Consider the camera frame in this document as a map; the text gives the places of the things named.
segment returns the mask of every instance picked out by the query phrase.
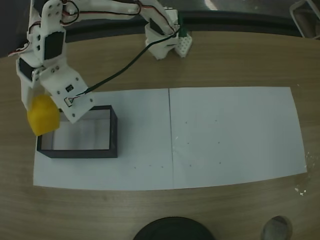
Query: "green component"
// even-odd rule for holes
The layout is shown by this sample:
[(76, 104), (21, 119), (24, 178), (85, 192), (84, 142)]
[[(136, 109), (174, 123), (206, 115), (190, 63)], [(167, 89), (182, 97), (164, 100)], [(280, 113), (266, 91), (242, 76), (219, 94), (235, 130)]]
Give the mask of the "green component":
[(178, 23), (180, 25), (179, 37), (181, 37), (181, 38), (187, 37), (188, 36), (188, 30), (185, 28), (184, 18), (182, 17), (180, 12), (178, 13)]

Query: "white plastic part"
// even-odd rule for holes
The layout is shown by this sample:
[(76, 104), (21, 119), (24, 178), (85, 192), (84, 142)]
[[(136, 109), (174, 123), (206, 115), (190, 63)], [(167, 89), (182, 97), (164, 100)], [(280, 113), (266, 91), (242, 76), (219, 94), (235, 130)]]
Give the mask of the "white plastic part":
[(92, 93), (74, 99), (72, 106), (65, 102), (65, 98), (74, 97), (88, 88), (80, 74), (67, 65), (65, 58), (41, 72), (40, 82), (71, 123), (78, 121), (95, 105)]
[[(139, 12), (139, 5), (137, 3), (123, 3), (112, 0), (73, 0), (73, 2), (79, 8), (80, 12), (86, 12), (79, 15), (77, 22), (92, 19), (129, 20), (134, 18), (134, 14)], [(74, 14), (77, 12), (77, 9), (73, 4), (68, 3), (66, 5), (66, 11), (70, 14)], [(70, 22), (75, 19), (75, 16), (64, 15), (62, 19), (64, 22)]]
[(174, 48), (174, 50), (181, 58), (185, 58), (191, 46), (192, 46), (192, 37), (188, 34), (186, 37), (179, 37), (178, 44)]
[[(140, 7), (138, 3), (123, 3), (112, 0), (73, 0), (78, 9), (69, 1), (65, 5), (66, 11), (70, 15), (63, 14), (64, 5), (61, 0), (49, 0), (43, 6), (41, 18), (33, 7), (34, 2), (35, 0), (30, 1), (27, 33), (29, 45), (27, 50), (19, 55), (33, 68), (31, 77), (25, 76), (21, 71), (19, 61), (16, 63), (16, 71), (21, 80), (21, 99), (25, 108), (29, 109), (34, 89), (42, 85), (46, 93), (52, 95), (57, 107), (63, 110), (71, 123), (75, 123), (89, 111), (95, 105), (95, 101), (91, 93), (73, 98), (88, 87), (79, 73), (67, 64), (66, 30), (62, 27), (61, 21), (67, 23), (75, 20), (77, 15), (74, 14), (78, 9), (83, 13), (79, 15), (77, 22), (87, 19), (128, 20), (140, 13), (148, 22), (152, 19), (164, 33), (164, 35), (159, 34), (150, 28), (150, 24), (146, 25), (146, 45), (171, 36), (180, 27), (178, 25), (178, 11), (162, 7), (157, 0), (140, 0), (144, 7)], [(50, 47), (46, 46), (46, 39), (57, 32), (63, 33), (61, 54), (52, 58), (45, 57), (45, 49)], [(152, 46), (149, 50), (157, 59), (165, 58), (168, 52), (174, 48), (181, 57), (185, 57), (191, 44), (190, 36), (179, 38), (177, 34), (175, 37)], [(65, 101), (66, 98), (71, 98), (72, 104)]]
[[(166, 12), (166, 15), (169, 17), (170, 22), (175, 24), (173, 28), (174, 31), (177, 31), (179, 29), (178, 11), (175, 9), (168, 9), (168, 10), (165, 10), (165, 12)], [(145, 41), (146, 46), (170, 36), (170, 35), (161, 35), (157, 33), (156, 31), (151, 29), (150, 23), (147, 24), (144, 29), (145, 29), (145, 36), (146, 36), (146, 41)], [(179, 37), (177, 34), (175, 37), (172, 37), (166, 41), (163, 41), (161, 43), (151, 46), (149, 48), (149, 51), (157, 60), (161, 60), (168, 55), (168, 52), (170, 50), (174, 49), (177, 46), (178, 42), (179, 42)]]
[(178, 21), (178, 11), (173, 10), (176, 12), (172, 12), (172, 10), (168, 9), (165, 10), (165, 8), (157, 1), (157, 0), (139, 0), (144, 6), (153, 6), (161, 13), (161, 15), (154, 9), (154, 8), (147, 8), (143, 7), (141, 9), (140, 15), (150, 22), (150, 19), (152, 19), (166, 35), (172, 35), (174, 34), (173, 29), (175, 30), (175, 24), (177, 24)]

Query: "black box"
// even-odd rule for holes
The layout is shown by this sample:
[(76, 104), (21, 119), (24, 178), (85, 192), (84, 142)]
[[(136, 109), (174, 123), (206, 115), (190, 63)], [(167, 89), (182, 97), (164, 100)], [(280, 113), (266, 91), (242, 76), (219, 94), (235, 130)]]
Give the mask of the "black box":
[(118, 157), (118, 118), (110, 105), (95, 106), (71, 124), (63, 112), (60, 128), (37, 138), (36, 150), (53, 159)]

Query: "red wire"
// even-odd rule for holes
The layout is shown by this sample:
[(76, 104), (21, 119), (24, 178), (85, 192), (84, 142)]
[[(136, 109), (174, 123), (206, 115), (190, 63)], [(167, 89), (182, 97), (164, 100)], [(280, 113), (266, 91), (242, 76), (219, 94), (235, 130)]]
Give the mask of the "red wire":
[(168, 24), (168, 26), (171, 28), (171, 30), (173, 31), (173, 33), (175, 33), (175, 30), (170, 26), (168, 19), (155, 7), (155, 6), (151, 6), (151, 5), (143, 5), (140, 1), (137, 1), (138, 5), (140, 5), (141, 7), (143, 7), (144, 9), (154, 9), (160, 16), (162, 16), (164, 18), (164, 20), (166, 21), (166, 23)]
[(164, 20), (166, 21), (166, 23), (168, 24), (168, 26), (171, 28), (172, 32), (174, 33), (175, 30), (172, 28), (172, 26), (170, 26), (168, 19), (155, 7), (155, 6), (151, 6), (151, 5), (143, 5), (140, 1), (137, 1), (137, 5), (139, 6), (139, 12), (137, 13), (119, 13), (119, 12), (112, 12), (112, 11), (81, 11), (80, 13), (75, 13), (75, 14), (70, 14), (67, 11), (62, 11), (62, 13), (64, 15), (67, 16), (74, 16), (77, 14), (114, 14), (114, 15), (127, 15), (127, 16), (136, 16), (139, 15), (141, 12), (141, 9), (154, 9), (160, 16), (162, 16), (164, 18)]

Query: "white robotic arm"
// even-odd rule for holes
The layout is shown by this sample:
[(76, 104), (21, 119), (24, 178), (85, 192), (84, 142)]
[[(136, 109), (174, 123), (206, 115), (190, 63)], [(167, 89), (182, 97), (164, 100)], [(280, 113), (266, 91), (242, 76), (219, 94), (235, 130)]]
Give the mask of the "white robotic arm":
[[(78, 21), (89, 19), (129, 20), (141, 15), (149, 23), (145, 26), (146, 45), (154, 44), (149, 51), (159, 60), (172, 49), (185, 57), (191, 47), (189, 35), (179, 36), (178, 11), (163, 8), (157, 0), (139, 0), (122, 3), (112, 0), (48, 0), (41, 17), (31, 1), (28, 43), (12, 54), (19, 54), (16, 71), (21, 80), (21, 98), (27, 110), (33, 107), (34, 89), (43, 86), (56, 106), (75, 123), (94, 105), (88, 87), (80, 74), (68, 66), (66, 58), (66, 30)], [(41, 135), (48, 129), (35, 131)]]

